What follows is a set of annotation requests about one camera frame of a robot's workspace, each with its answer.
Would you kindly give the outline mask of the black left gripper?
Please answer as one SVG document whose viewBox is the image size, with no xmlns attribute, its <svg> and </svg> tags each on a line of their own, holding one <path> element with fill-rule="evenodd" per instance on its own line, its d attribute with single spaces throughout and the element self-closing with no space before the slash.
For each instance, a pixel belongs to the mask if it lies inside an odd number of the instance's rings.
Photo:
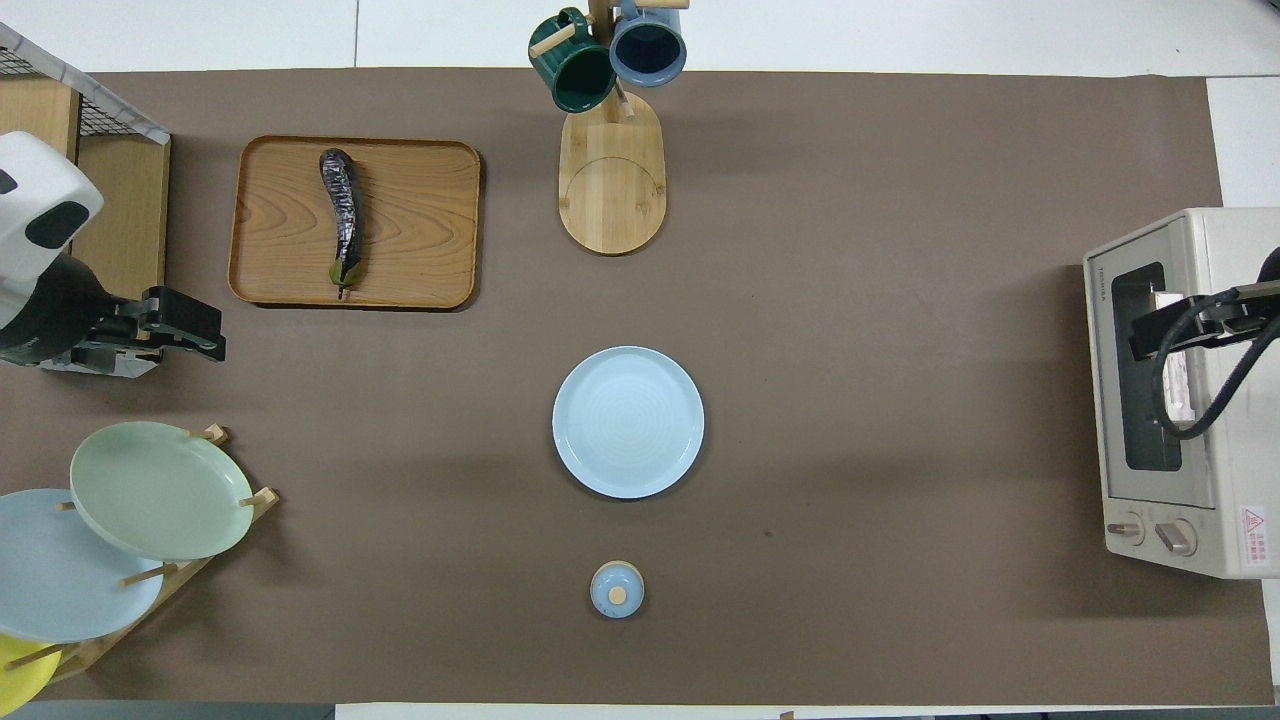
<svg viewBox="0 0 1280 720">
<path fill-rule="evenodd" d="M 23 309 L 4 325 L 3 360 L 37 365 L 70 352 L 84 341 L 96 341 L 119 354 L 159 357 L 173 351 L 225 361 L 219 307 L 169 287 L 152 287 L 141 299 L 140 327 L 160 334 L 127 338 L 120 334 L 125 323 L 116 316 L 124 302 L 109 293 L 81 260 L 59 255 L 37 278 Z M 101 323 L 108 325 L 108 333 L 95 340 Z"/>
</svg>

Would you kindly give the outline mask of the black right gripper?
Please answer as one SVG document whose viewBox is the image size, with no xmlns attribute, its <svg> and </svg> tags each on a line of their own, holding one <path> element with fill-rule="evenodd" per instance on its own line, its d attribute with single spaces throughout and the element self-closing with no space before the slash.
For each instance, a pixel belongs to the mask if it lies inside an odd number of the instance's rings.
<svg viewBox="0 0 1280 720">
<path fill-rule="evenodd" d="M 1279 313 L 1279 247 L 1263 260 L 1257 281 L 1206 297 L 1184 297 L 1130 322 L 1130 352 L 1135 361 L 1152 359 L 1171 337 L 1170 351 L 1208 343 L 1216 336 L 1253 336 Z"/>
</svg>

